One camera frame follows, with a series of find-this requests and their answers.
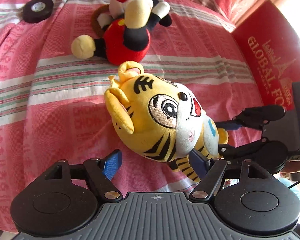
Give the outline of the yellow tiger plush toy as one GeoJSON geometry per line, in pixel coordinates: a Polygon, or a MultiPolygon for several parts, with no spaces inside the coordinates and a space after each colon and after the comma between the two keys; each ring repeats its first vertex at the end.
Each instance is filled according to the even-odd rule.
{"type": "Polygon", "coordinates": [[[118,75],[109,77],[104,98],[121,141],[198,183],[189,152],[196,149],[209,159],[218,158],[218,146],[228,143],[228,132],[216,126],[185,85],[146,73],[134,61],[120,64],[118,75]]]}

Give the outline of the mickey mouse plush toy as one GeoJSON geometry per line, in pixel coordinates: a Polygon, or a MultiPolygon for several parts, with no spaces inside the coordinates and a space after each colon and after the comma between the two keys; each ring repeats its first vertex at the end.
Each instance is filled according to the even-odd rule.
{"type": "Polygon", "coordinates": [[[102,37],[76,37],[71,52],[78,59],[102,57],[113,65],[140,62],[151,43],[151,31],[160,24],[169,27],[170,5],[165,0],[110,0],[109,12],[98,17],[102,37]]]}

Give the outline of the red cardboard storage box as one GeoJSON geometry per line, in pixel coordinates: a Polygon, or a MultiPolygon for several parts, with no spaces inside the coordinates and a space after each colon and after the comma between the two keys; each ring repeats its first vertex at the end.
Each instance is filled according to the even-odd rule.
{"type": "Polygon", "coordinates": [[[271,2],[259,6],[232,32],[265,105],[294,108],[292,84],[300,81],[300,38],[271,2]]]}

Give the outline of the pink patterned bed sheet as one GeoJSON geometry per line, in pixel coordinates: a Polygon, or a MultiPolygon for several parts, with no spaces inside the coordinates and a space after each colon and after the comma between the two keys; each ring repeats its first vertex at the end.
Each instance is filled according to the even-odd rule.
{"type": "MultiPolygon", "coordinates": [[[[93,33],[90,15],[109,0],[52,0],[48,19],[26,23],[29,1],[0,0],[0,230],[15,231],[12,199],[59,159],[80,163],[119,148],[123,165],[114,184],[121,192],[190,192],[194,182],[117,137],[103,99],[117,67],[71,55],[73,39],[93,33]]],[[[172,25],[153,30],[144,69],[187,85],[215,121],[260,105],[231,36],[231,0],[167,1],[172,25]]]]}

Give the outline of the brown fuzzy headband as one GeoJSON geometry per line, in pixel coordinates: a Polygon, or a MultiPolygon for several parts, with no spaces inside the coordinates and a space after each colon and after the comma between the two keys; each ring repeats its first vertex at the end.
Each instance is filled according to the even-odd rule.
{"type": "Polygon", "coordinates": [[[99,37],[102,37],[104,35],[104,30],[101,27],[101,25],[99,24],[97,19],[100,15],[103,15],[106,12],[109,12],[108,4],[104,4],[104,5],[100,6],[98,9],[96,9],[93,12],[91,19],[90,19],[92,29],[93,29],[94,33],[99,37]]]}

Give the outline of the black tape roll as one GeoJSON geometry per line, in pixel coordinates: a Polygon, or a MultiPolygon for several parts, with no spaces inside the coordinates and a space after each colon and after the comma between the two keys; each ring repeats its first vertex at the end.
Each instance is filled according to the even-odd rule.
{"type": "Polygon", "coordinates": [[[48,19],[53,12],[52,0],[31,0],[23,7],[23,20],[26,23],[39,23],[48,19]]]}

